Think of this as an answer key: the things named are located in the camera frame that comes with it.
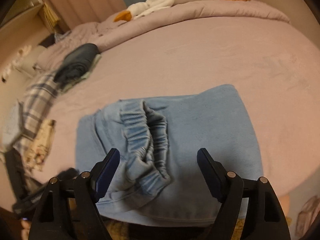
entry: dark folded clothing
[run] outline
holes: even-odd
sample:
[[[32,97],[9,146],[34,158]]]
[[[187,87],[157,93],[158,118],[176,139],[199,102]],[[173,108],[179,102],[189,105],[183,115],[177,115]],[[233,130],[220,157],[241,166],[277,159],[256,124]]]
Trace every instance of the dark folded clothing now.
[[[97,54],[99,54],[98,47],[92,43],[76,48],[64,58],[53,81],[60,83],[60,88],[63,88],[69,82],[77,80],[88,72]]]

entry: plaid cloth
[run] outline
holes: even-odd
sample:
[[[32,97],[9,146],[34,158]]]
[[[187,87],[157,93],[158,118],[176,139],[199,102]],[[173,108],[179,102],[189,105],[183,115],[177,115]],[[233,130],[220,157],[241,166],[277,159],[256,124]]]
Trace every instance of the plaid cloth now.
[[[48,114],[52,101],[58,95],[58,84],[53,82],[56,71],[45,73],[29,86],[23,96],[22,137],[13,147],[23,154],[36,137],[43,119]]]

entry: bed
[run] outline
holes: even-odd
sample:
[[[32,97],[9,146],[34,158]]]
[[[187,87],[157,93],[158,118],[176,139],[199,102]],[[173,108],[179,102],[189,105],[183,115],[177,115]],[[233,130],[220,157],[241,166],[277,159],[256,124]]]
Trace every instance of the bed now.
[[[50,109],[47,118],[56,120],[56,133],[43,172],[33,171],[35,179],[44,183],[75,167],[76,128],[84,115],[119,99],[192,95],[223,84],[234,85],[241,96],[264,176],[278,196],[319,167],[320,51],[285,14],[255,0],[213,0],[128,23],[113,18],[76,27],[38,58],[51,71],[87,42],[102,55],[89,79]]]

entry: mattress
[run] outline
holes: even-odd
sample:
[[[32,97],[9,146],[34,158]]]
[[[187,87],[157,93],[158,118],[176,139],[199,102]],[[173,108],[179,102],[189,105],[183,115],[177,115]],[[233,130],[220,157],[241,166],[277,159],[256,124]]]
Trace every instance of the mattress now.
[[[46,182],[75,166],[79,119],[119,99],[201,93],[232,84],[248,111],[264,176],[278,196],[320,164],[320,51],[281,12],[257,1],[202,1],[141,19],[112,19],[73,30],[39,58],[54,68],[80,44],[102,58],[90,78],[61,95],[48,118],[56,123],[43,172]]]

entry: green cloth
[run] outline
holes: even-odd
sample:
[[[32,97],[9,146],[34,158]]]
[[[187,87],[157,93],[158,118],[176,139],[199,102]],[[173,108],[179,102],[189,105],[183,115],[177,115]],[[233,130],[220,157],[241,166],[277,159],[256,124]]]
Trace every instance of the green cloth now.
[[[80,78],[71,81],[65,87],[60,90],[61,94],[67,93],[71,88],[73,88],[76,84],[80,83],[82,80],[85,80],[90,77],[92,71],[94,70],[95,66],[97,65],[98,61],[101,59],[101,54],[97,54],[96,57],[94,58],[91,67],[88,72],[86,72],[84,75],[82,75]]]

